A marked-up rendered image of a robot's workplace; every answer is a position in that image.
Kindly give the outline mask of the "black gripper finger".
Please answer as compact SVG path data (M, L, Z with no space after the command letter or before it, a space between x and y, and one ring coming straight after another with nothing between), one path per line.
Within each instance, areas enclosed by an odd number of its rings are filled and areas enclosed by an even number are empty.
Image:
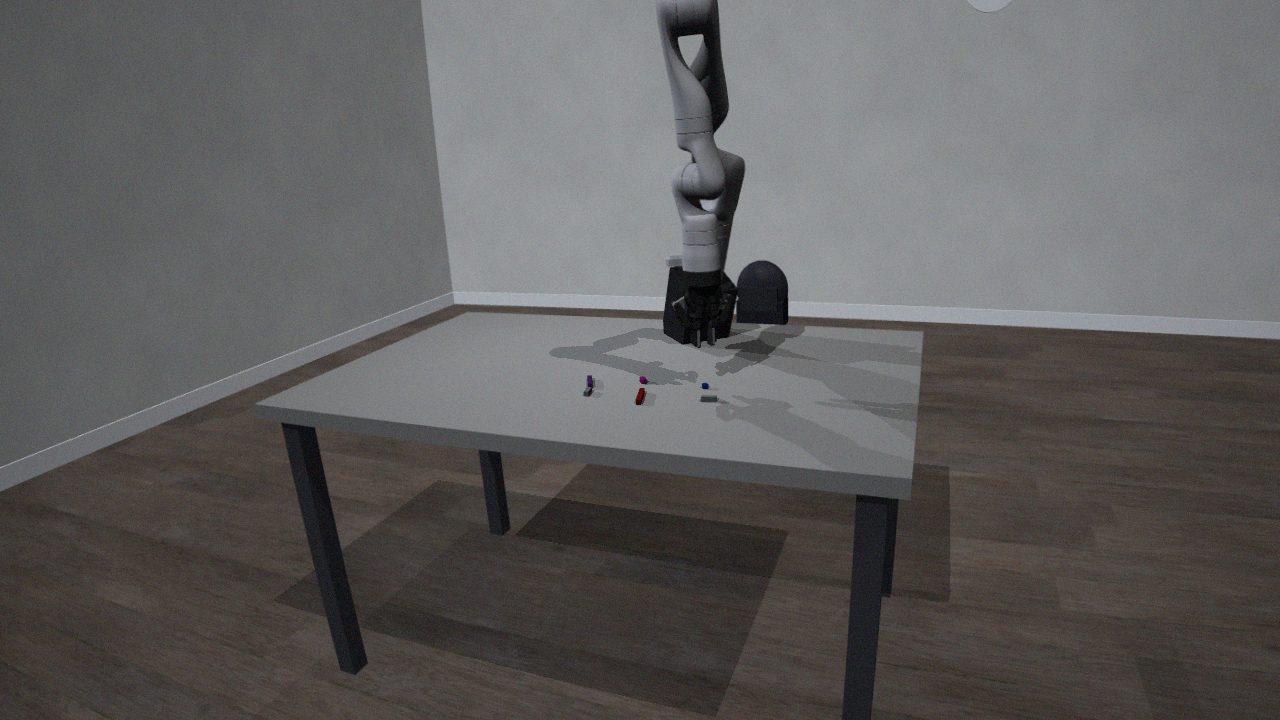
M726 322L726 318L728 316L730 307L731 307L732 304L733 304L733 295L722 293L722 296L721 296L721 306L718 307L718 311L717 311L717 307L716 307L716 296L714 295L709 295L710 313L705 311L705 314L707 314L707 324L708 324L707 325L707 343L708 345L710 345L710 346L716 345L716 341L717 341L717 325L719 325L721 323ZM718 313L718 315L717 315L717 313Z
M673 309L676 316L678 318L680 324L684 325L684 327L686 327L687 329L690 329L690 332L691 332L691 343L694 345L694 347L701 348L701 333L700 333L699 328L700 328L701 307L703 307L704 299L701 296L698 296L698 300L696 300L696 313L692 313L692 310L689 307L689 316L690 316L690 319L684 313L684 309L685 309L684 304L685 302L686 302L685 299L681 297L676 302L672 301L669 305Z

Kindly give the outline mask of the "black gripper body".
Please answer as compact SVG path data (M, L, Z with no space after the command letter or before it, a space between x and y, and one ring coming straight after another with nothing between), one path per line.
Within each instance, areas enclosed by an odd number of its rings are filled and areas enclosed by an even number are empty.
M689 305L692 313L696 313L698 296L704 299L701 313L710 313L709 295L716 296L717 305L723 293L721 290L721 269L716 272L684 272L684 293L685 304Z

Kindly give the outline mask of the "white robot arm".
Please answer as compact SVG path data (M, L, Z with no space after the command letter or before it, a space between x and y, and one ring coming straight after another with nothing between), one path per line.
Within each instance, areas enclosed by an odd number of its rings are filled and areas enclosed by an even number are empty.
M732 152L717 150L713 138L730 111L718 1L657 0L657 20L673 99L677 145L692 152L692 163L680 164L671 181L682 222L684 249L682 255L666 258L666 266L682 266L684 272L721 269L722 283L745 161ZM690 67L678 47L678 37L689 35L703 35Z

